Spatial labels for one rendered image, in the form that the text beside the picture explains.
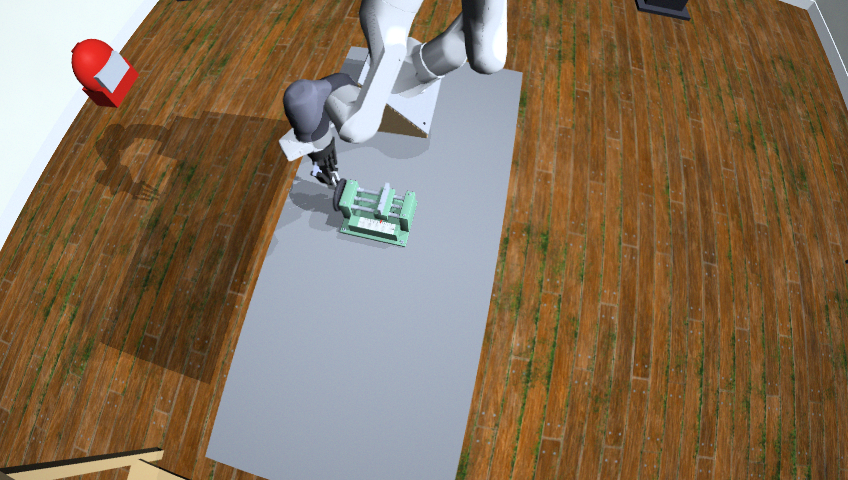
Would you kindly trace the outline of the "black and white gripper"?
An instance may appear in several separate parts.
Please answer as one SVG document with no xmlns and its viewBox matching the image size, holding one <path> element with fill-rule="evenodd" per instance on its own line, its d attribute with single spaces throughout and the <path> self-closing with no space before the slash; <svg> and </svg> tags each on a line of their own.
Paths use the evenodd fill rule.
<svg viewBox="0 0 848 480">
<path fill-rule="evenodd" d="M 329 156 L 327 157 L 327 155 L 329 155 Z M 335 149 L 335 137 L 332 138 L 330 144 L 328 146 L 326 146 L 323 150 L 308 153 L 307 156 L 312 159 L 312 164 L 314 166 L 314 169 L 313 169 L 313 171 L 310 172 L 310 175 L 314 176 L 314 177 L 316 176 L 315 178 L 320 183 L 327 184 L 328 189 L 335 190 L 335 188 L 336 188 L 335 180 L 337 180 L 337 181 L 340 180 L 339 177 L 338 177 L 338 174 L 337 174 L 338 168 L 335 167 L 335 165 L 337 165 L 337 156 L 336 156 L 336 149 Z M 329 165 L 329 163 L 330 163 L 330 165 Z M 327 167 L 327 166 L 329 166 L 330 168 Z"/>
</svg>

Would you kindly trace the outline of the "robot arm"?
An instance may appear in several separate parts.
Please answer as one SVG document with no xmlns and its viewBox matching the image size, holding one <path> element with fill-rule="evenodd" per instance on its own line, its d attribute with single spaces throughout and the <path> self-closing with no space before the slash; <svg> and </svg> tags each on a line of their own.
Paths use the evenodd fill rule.
<svg viewBox="0 0 848 480">
<path fill-rule="evenodd" d="M 300 79 L 288 86 L 283 105 L 292 129 L 279 145 L 289 161 L 323 150 L 334 127 L 345 142 L 373 138 L 392 88 L 405 98 L 415 97 L 467 58 L 480 74 L 503 68 L 507 0 L 461 0 L 462 11 L 445 32 L 423 44 L 408 37 L 422 2 L 362 0 L 359 19 L 370 56 L 362 90 L 345 73 Z"/>
</svg>

